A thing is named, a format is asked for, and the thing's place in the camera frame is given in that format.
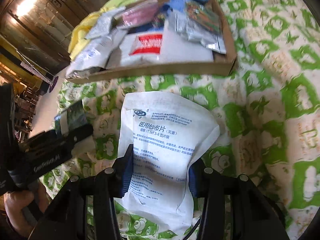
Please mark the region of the person's left hand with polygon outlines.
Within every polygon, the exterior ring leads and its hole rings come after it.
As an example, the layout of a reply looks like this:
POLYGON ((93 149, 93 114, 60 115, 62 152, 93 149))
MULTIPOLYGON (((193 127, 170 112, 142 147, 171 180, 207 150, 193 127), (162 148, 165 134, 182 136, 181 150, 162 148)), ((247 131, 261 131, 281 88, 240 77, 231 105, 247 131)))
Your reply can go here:
POLYGON ((23 209, 33 200, 34 194, 31 191, 12 192, 4 195, 4 207, 9 226, 8 239, 29 238, 35 226, 27 221, 23 209))

